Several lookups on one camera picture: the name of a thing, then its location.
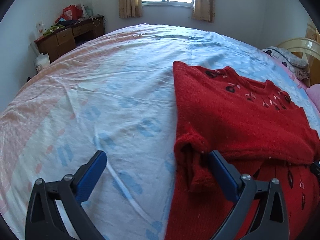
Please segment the metal screw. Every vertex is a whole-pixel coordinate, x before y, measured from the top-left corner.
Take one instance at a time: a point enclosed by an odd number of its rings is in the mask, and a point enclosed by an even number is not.
[[[251,179],[251,176],[249,174],[242,174],[242,179],[244,180],[250,180]]]
[[[37,184],[37,185],[40,185],[41,183],[42,183],[42,179],[41,179],[41,178],[39,178],[39,179],[36,180],[36,184]]]
[[[72,174],[67,174],[66,176],[63,177],[65,181],[72,180],[73,175]]]
[[[277,179],[277,178],[273,178],[273,179],[272,179],[272,183],[278,185],[278,184],[280,183],[280,181],[279,181],[279,179]]]

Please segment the red bag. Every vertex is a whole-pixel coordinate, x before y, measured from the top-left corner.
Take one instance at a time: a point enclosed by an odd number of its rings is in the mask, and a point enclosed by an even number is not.
[[[62,14],[66,20],[78,20],[82,16],[82,10],[75,5],[70,5],[63,9]]]

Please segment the red knit sweater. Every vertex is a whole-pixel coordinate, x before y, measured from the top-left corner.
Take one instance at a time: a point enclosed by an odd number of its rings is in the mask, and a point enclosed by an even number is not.
[[[208,240],[229,213],[232,203],[207,169],[207,153],[215,149],[240,173],[280,180],[295,239],[319,202],[319,183],[308,165],[320,159],[320,142],[303,109],[271,81],[241,77],[231,67],[174,62],[173,76],[177,174],[165,240]],[[256,207],[254,202],[237,239]]]

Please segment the pink pillow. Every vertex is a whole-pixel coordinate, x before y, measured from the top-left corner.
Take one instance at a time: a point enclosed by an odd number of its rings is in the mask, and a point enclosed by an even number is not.
[[[320,111],[320,84],[315,84],[307,88],[306,93],[316,105],[316,108]]]

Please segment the bed sheet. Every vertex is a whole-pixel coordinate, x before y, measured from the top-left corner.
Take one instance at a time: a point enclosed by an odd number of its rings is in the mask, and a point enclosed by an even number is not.
[[[175,60],[270,79],[320,132],[305,91],[252,46],[165,25],[115,31],[42,70],[1,116],[0,210],[19,239],[34,181],[74,173],[98,149],[107,153],[107,168],[83,203],[98,230],[108,240],[164,239],[175,180]],[[76,237],[64,212],[62,218]]]

